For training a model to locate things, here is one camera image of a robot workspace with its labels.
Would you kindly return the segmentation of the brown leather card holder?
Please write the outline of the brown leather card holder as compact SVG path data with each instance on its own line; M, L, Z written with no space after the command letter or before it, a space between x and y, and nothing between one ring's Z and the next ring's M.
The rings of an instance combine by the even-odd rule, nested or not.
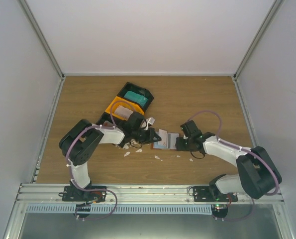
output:
M161 141L153 143L152 149L176 150L176 140L180 136L178 133L160 129L157 134L161 137Z

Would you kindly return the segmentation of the white red credit card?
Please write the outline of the white red credit card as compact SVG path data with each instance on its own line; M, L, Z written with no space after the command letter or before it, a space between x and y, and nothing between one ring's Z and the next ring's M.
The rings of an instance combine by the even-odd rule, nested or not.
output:
M178 133L167 133L167 149L176 150L176 141L179 136Z

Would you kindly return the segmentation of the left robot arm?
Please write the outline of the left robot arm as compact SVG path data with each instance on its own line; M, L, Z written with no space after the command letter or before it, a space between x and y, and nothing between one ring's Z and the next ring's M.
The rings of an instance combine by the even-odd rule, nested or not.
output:
M75 187L74 196L80 201L86 201L91 196L88 160L98 145L124 147L132 141L140 145L159 142L161 137L152 127L154 122L153 117L146 119L139 112L131 113L127 119L103 116L99 124L80 120L59 142L70 170L71 184Z

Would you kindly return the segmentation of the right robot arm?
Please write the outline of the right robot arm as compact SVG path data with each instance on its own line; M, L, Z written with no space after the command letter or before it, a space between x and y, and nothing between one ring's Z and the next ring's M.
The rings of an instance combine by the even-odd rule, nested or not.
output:
M221 201L229 193L245 193L253 199L278 193L282 177L265 148L242 147L211 132L202 133L193 120L181 125L183 136L176 150L218 157L237 168L235 175L222 174L209 183L209 197Z

